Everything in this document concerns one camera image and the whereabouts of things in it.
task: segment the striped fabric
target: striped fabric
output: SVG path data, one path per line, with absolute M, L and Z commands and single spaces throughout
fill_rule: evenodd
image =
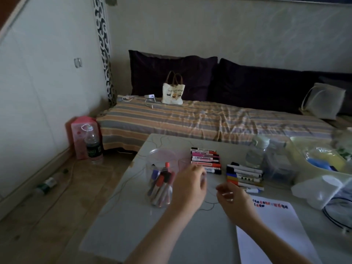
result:
M 256 134 L 287 139 L 303 136 L 330 139 L 333 127 L 312 116 L 239 108 L 213 102 L 184 101 L 154 109 L 137 97 L 117 105 L 97 118 L 104 149 L 123 147 L 138 151 L 151 133 L 233 144 L 249 144 Z

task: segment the white tote bag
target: white tote bag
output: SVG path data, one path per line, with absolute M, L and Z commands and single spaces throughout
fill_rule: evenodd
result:
M 173 83 L 170 85 L 168 84 L 168 80 L 171 73 L 174 74 L 174 78 Z M 181 84 L 178 84 L 177 75 L 179 75 L 181 78 Z M 175 72 L 170 71 L 168 77 L 166 78 L 166 82 L 163 85 L 163 99 L 161 100 L 161 102 L 168 105 L 182 105 L 183 101 L 181 97 L 183 94 L 183 90 L 184 84 L 181 74 L 175 74 Z
M 305 100 L 310 92 L 306 106 Z M 345 89 L 323 83 L 315 83 L 302 102 L 301 109 L 308 110 L 319 119 L 336 119 L 345 98 Z

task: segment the forearm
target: forearm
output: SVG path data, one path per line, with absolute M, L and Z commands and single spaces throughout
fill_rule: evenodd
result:
M 168 207 L 125 264 L 167 263 L 176 241 L 193 215 Z
M 257 243 L 273 264 L 311 264 L 307 258 L 300 255 L 263 223 L 254 223 L 244 231 Z

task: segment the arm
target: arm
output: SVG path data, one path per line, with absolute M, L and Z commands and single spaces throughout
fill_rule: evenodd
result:
M 173 198 L 165 213 L 126 259 L 125 264 L 167 263 L 183 229 L 199 209 L 207 193 L 205 170 L 190 165 L 173 185 Z
M 218 201 L 230 220 L 257 243 L 273 264 L 311 264 L 261 221 L 244 190 L 230 182 L 218 185 L 217 190 Z

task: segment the pink box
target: pink box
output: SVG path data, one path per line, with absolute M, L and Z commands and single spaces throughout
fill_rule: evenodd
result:
M 84 124 L 91 125 L 94 129 L 94 132 L 99 135 L 98 123 L 96 123 L 96 120 L 91 117 L 78 117 L 74 120 L 74 122 L 71 123 L 73 142 L 75 145 L 76 157 L 78 160 L 88 159 L 86 143 L 84 142 L 84 138 L 86 137 L 87 132 L 81 129 Z

